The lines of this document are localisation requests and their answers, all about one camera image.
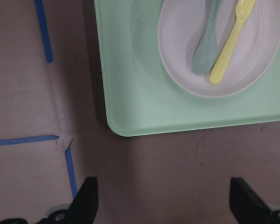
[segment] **yellow utensil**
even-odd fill
[[[239,0],[235,9],[236,21],[229,34],[229,37],[217,58],[214,67],[210,73],[209,81],[217,85],[222,81],[226,72],[228,63],[233,53],[234,47],[238,41],[238,36],[242,30],[245,21],[248,19],[256,0]]]

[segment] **plate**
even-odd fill
[[[184,90],[204,98],[223,98],[255,83],[280,45],[280,0],[257,0],[239,36],[226,74],[211,85],[191,64],[207,21],[210,0],[165,0],[158,24],[158,47],[169,76]],[[221,49],[235,22],[237,0],[224,0],[217,18]]]

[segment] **blue-green spoon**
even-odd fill
[[[222,0],[212,0],[204,33],[193,57],[192,70],[198,75],[207,74],[217,58],[217,15],[221,3]]]

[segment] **painter's tape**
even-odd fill
[[[53,58],[50,37],[49,37],[49,32],[47,27],[47,21],[46,21],[46,15],[45,15],[45,10],[43,8],[42,0],[35,0],[35,7],[36,7],[37,18],[41,30],[41,35],[42,35],[43,49],[45,51],[47,62],[51,63],[54,61],[54,58]]]
[[[73,198],[75,198],[78,193],[78,190],[77,190],[75,171],[74,171],[73,160],[71,157],[70,146],[71,146],[71,143],[69,144],[69,146],[67,147],[67,149],[65,151],[65,159],[66,159],[67,170],[69,172],[71,192],[72,192]]]
[[[41,135],[41,136],[33,136],[33,137],[25,137],[25,138],[17,138],[17,139],[3,139],[0,140],[0,146],[6,145],[15,145],[36,141],[48,141],[48,140],[57,140],[59,136],[56,135]]]

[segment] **green tray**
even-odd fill
[[[280,120],[280,48],[262,78],[234,96],[205,99],[177,86],[157,45],[163,0],[95,0],[109,127],[136,136]]]

